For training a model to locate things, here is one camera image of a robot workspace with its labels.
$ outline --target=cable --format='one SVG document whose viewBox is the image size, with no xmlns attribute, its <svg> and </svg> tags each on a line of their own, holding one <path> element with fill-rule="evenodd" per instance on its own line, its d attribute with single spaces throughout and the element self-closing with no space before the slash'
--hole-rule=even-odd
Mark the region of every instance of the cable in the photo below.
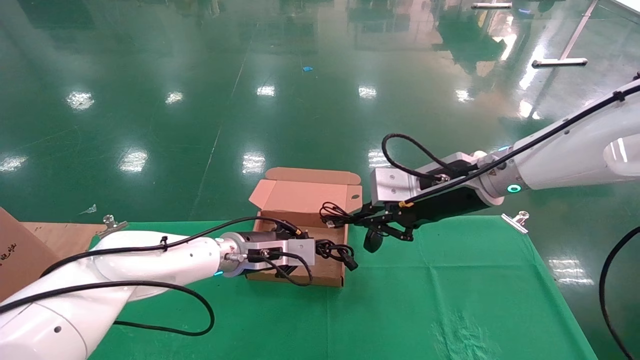
<svg viewBox="0 0 640 360">
<path fill-rule="evenodd" d="M 156 288 L 168 288 L 168 289 L 178 290 L 188 295 L 191 295 L 192 297 L 198 299 L 198 301 L 200 301 L 204 305 L 204 307 L 207 309 L 207 312 L 209 314 L 209 326 L 207 326 L 207 328 L 202 331 L 184 331 L 179 329 L 173 329 L 171 327 L 145 325 L 145 324 L 134 323 L 134 322 L 123 322 L 120 320 L 116 320 L 115 322 L 113 322 L 114 325 L 123 325 L 123 326 L 130 326 L 130 327 L 138 327 L 140 329 L 172 332 L 174 334 L 180 334 L 180 335 L 186 335 L 186 336 L 202 336 L 208 333 L 209 331 L 211 331 L 211 329 L 213 329 L 213 325 L 216 321 L 216 317 L 213 313 L 213 309 L 211 308 L 210 303 L 202 295 L 181 285 L 170 284 L 168 282 L 147 281 L 147 280 L 98 282 L 95 284 L 83 284 L 83 285 L 69 286 L 66 288 L 60 288 L 55 290 L 49 290 L 39 294 L 23 297 L 22 299 L 18 299 L 8 304 L 2 305 L 0 306 L 0 314 L 5 313 L 9 310 L 13 310 L 20 306 L 28 305 L 32 302 L 48 299 L 51 297 L 57 297 L 57 296 L 68 294 L 68 293 L 74 293 L 77 291 L 92 290 L 92 289 L 117 288 L 121 286 L 153 286 Z"/>
<path fill-rule="evenodd" d="M 333 251 L 337 251 L 338 255 L 334 255 L 332 253 Z M 323 259 L 332 258 L 341 263 L 345 261 L 344 255 L 355 256 L 353 247 L 346 244 L 336 244 L 327 239 L 316 240 L 316 254 L 320 255 Z"/>
<path fill-rule="evenodd" d="M 299 262 L 302 263 L 302 265 L 307 270 L 307 275 L 309 276 L 309 282 L 304 283 L 304 282 L 295 281 L 293 278 L 291 278 L 291 276 L 289 276 L 289 274 L 287 274 L 278 265 L 276 265 L 272 260 L 270 260 L 268 258 L 268 256 L 252 255 L 252 256 L 250 256 L 250 258 L 258 259 L 260 261 L 264 261 L 265 263 L 271 265 L 276 270 L 276 272 L 278 272 L 278 274 L 280 274 L 283 278 L 287 279 L 293 285 L 309 286 L 314 281 L 314 276 L 311 274 L 311 268 L 309 267 L 309 264 L 307 264 L 307 262 L 302 258 L 302 256 L 297 255 L 297 254 L 292 254 L 290 252 L 282 252 L 282 251 L 271 251 L 271 252 L 269 252 L 269 254 L 276 255 L 276 256 L 285 256 L 287 258 L 297 259 Z"/>
<path fill-rule="evenodd" d="M 357 220 L 356 217 L 330 201 L 324 202 L 318 213 L 320 214 L 320 220 L 330 227 L 342 227 L 345 224 L 353 224 Z"/>
<path fill-rule="evenodd" d="M 607 255 L 607 259 L 604 261 L 604 265 L 602 265 L 602 271 L 600 272 L 600 282 L 598 284 L 598 296 L 600 297 L 600 310 L 602 311 L 602 316 L 604 317 L 604 322 L 607 324 L 607 328 L 613 337 L 613 340 L 616 341 L 620 350 L 622 350 L 623 354 L 629 360 L 633 360 L 633 356 L 625 345 L 622 343 L 622 339 L 618 336 L 618 333 L 613 329 L 613 325 L 611 325 L 611 320 L 609 319 L 609 313 L 607 312 L 607 306 L 605 303 L 604 290 L 605 290 L 605 282 L 607 280 L 607 274 L 609 273 L 609 267 L 613 262 L 613 259 L 618 255 L 618 252 L 624 247 L 629 240 L 631 240 L 635 235 L 640 233 L 640 227 L 636 227 L 635 229 L 629 231 L 620 241 L 613 247 L 609 255 Z"/>
<path fill-rule="evenodd" d="M 445 192 L 447 190 L 453 189 L 458 185 L 461 185 L 463 183 L 466 183 L 469 180 L 473 180 L 475 178 L 477 178 L 478 176 L 485 174 L 493 169 L 495 169 L 496 167 L 500 166 L 501 164 L 507 162 L 508 160 L 514 158 L 515 156 L 518 156 L 519 154 L 533 148 L 534 146 L 544 142 L 545 140 L 548 140 L 549 138 L 551 138 L 552 136 L 560 133 L 561 131 L 567 129 L 568 127 L 574 125 L 575 123 L 577 123 L 578 121 L 584 119 L 585 117 L 595 113 L 598 110 L 601 110 L 605 107 L 607 107 L 608 105 L 613 104 L 616 101 L 624 101 L 624 98 L 626 96 L 632 95 L 636 92 L 640 91 L 640 85 L 636 85 L 633 86 L 632 88 L 628 88 L 625 91 L 619 92 L 619 91 L 615 91 L 612 93 L 612 95 L 608 98 L 606 98 L 605 100 L 603 100 L 602 102 L 599 102 L 598 104 L 595 104 L 593 107 L 588 108 L 582 112 L 580 112 L 578 115 L 570 118 L 570 119 L 566 119 L 566 121 L 564 121 L 562 124 L 558 125 L 556 128 L 554 128 L 553 130 L 550 130 L 548 132 L 546 132 L 545 134 L 541 135 L 540 137 L 531 140 L 530 142 L 528 142 L 526 145 L 519 147 L 518 149 L 510 152 L 509 154 L 501 157 L 499 160 L 489 164 L 489 165 L 485 165 L 483 166 L 480 170 L 473 172 L 465 177 L 462 177 L 458 180 L 454 180 L 454 181 L 449 181 L 448 183 L 445 183 L 444 185 L 426 191 L 422 194 L 416 195 L 414 197 L 410 197 L 409 199 L 406 199 L 402 202 L 399 203 L 400 206 L 407 206 L 415 201 L 418 200 L 422 200 L 426 197 L 441 193 L 441 192 Z"/>
<path fill-rule="evenodd" d="M 154 251 L 154 250 L 167 250 L 170 247 L 176 247 L 178 245 L 182 245 L 184 243 L 187 243 L 191 240 L 195 240 L 197 238 L 201 238 L 205 235 L 211 234 L 214 231 L 218 231 L 220 229 L 223 229 L 224 227 L 230 226 L 230 225 L 234 225 L 234 224 L 238 224 L 239 222 L 244 222 L 244 221 L 249 221 L 249 220 L 267 220 L 267 221 L 271 221 L 274 222 L 276 224 L 280 224 L 282 226 L 284 226 L 285 229 L 289 229 L 292 233 L 297 233 L 300 230 L 296 227 L 294 227 L 293 225 L 284 222 L 282 220 L 278 220 L 276 218 L 270 218 L 270 217 L 244 217 L 244 218 L 237 218 L 235 220 L 231 220 L 228 222 L 225 222 L 224 224 L 218 225 L 218 226 L 214 226 L 210 229 L 207 229 L 205 231 L 202 231 L 201 233 L 195 234 L 195 235 L 191 235 L 187 238 L 184 238 L 182 240 L 176 241 L 174 243 L 169 243 L 169 244 L 160 244 L 160 245 L 154 245 L 154 246 L 145 246 L 145 247 L 117 247 L 114 249 L 99 249 L 99 250 L 90 250 L 90 251 L 86 251 L 86 252 L 81 252 L 80 254 L 76 254 L 73 256 L 69 256 L 68 258 L 64 258 L 56 263 L 54 263 L 53 265 L 49 266 L 48 268 L 46 268 L 43 272 L 42 275 L 40 275 L 40 277 L 46 276 L 49 273 L 51 273 L 53 270 L 72 263 L 74 261 L 83 259 L 83 258 L 90 258 L 92 256 L 100 256 L 100 255 L 109 255 L 109 254 L 121 254 L 124 252 L 143 252 L 143 251 Z"/>
<path fill-rule="evenodd" d="M 402 166 L 399 163 L 397 163 L 396 161 L 394 161 L 391 156 L 389 156 L 389 153 L 387 152 L 387 141 L 389 141 L 389 139 L 392 138 L 401 138 L 401 139 L 405 139 L 408 140 L 409 142 L 411 142 L 412 144 L 414 144 L 418 149 L 420 149 L 422 152 L 424 152 L 427 156 L 429 156 L 429 158 L 431 160 L 433 160 L 435 163 L 437 163 L 438 165 L 440 165 L 442 168 L 448 170 L 451 174 L 458 174 L 460 172 L 460 170 L 452 167 L 451 165 L 447 164 L 446 162 L 438 159 L 431 151 L 429 151 L 426 147 L 424 147 L 421 143 L 419 143 L 416 139 L 405 135 L 405 134 L 396 134 L 396 133 L 392 133 L 392 134 L 388 134 L 387 136 L 385 136 L 382 139 L 382 154 L 385 156 L 385 159 L 387 159 L 387 161 L 393 165 L 393 167 L 402 170 L 403 172 L 406 172 L 407 174 L 413 175 L 415 177 L 421 177 L 424 179 L 429 179 L 429 180 L 433 180 L 433 181 L 441 181 L 442 178 L 439 175 L 433 175 L 433 174 L 425 174 L 422 172 L 418 172 L 416 170 L 412 170 L 408 167 Z"/>
</svg>

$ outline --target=green cloth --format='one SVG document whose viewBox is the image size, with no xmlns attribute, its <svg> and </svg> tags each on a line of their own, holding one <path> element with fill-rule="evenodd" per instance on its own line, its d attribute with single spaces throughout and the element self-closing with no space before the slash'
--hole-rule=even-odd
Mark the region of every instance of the green cloth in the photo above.
<svg viewBox="0 0 640 360">
<path fill-rule="evenodd" d="M 220 223 L 127 229 L 187 235 Z M 216 312 L 209 334 L 114 326 L 90 359 L 596 359 L 529 237 L 499 217 L 424 225 L 414 242 L 385 238 L 375 254 L 364 234 L 349 232 L 360 267 L 342 289 L 211 277 L 189 286 Z M 208 321 L 176 291 L 128 304 L 119 319 L 190 331 Z"/>
</svg>

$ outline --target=cardboard box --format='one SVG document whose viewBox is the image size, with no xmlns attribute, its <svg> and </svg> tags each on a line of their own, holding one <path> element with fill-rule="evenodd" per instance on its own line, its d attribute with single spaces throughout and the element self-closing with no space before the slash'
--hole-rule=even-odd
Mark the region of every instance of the cardboard box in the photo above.
<svg viewBox="0 0 640 360">
<path fill-rule="evenodd" d="M 0 301 L 36 281 L 58 260 L 37 236 L 0 208 Z"/>
<path fill-rule="evenodd" d="M 320 220 L 319 210 L 326 201 L 336 203 L 347 212 L 360 209 L 362 187 L 360 177 L 351 172 L 276 167 L 267 170 L 265 179 L 258 182 L 249 201 L 260 208 L 258 215 L 290 221 L 302 231 L 308 231 L 314 239 L 347 244 L 348 226 L 343 229 L 327 228 Z M 272 222 L 258 220 L 253 230 L 270 231 L 274 226 Z M 311 272 L 313 285 L 344 286 L 343 263 L 316 255 L 316 264 L 311 266 Z M 287 282 L 276 278 L 275 270 L 246 277 L 249 280 Z M 308 281 L 307 271 L 302 266 L 291 277 L 299 282 Z"/>
</svg>

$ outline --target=green epoxy floor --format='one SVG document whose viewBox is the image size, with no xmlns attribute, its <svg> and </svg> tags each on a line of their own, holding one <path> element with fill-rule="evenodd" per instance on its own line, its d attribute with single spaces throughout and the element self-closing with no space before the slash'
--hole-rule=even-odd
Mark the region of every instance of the green epoxy floor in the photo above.
<svg viewBox="0 0 640 360">
<path fill-rule="evenodd" d="M 270 167 L 349 170 L 367 189 L 387 133 L 439 156 L 490 151 L 640 70 L 640 19 L 607 0 L 571 53 L 589 64 L 557 70 L 529 64 L 560 55 L 590 1 L 513 0 L 490 13 L 471 3 L 1 1 L 0 205 L 25 221 L 250 215 Z M 403 143 L 392 152 L 426 162 Z M 595 283 L 640 225 L 639 192 L 520 193 L 484 212 L 531 214 L 531 238 L 602 359 L 622 356 Z M 620 254 L 607 283 L 612 319 L 640 354 L 638 251 Z"/>
</svg>

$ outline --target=box lid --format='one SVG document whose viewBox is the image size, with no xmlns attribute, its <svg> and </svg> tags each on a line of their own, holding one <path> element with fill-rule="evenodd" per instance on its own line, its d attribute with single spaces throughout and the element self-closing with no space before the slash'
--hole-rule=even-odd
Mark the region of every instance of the box lid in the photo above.
<svg viewBox="0 0 640 360">
<path fill-rule="evenodd" d="M 360 177 L 352 172 L 276 167 L 267 170 L 249 201 L 265 211 L 317 213 L 326 201 L 347 212 L 362 207 Z"/>
</svg>

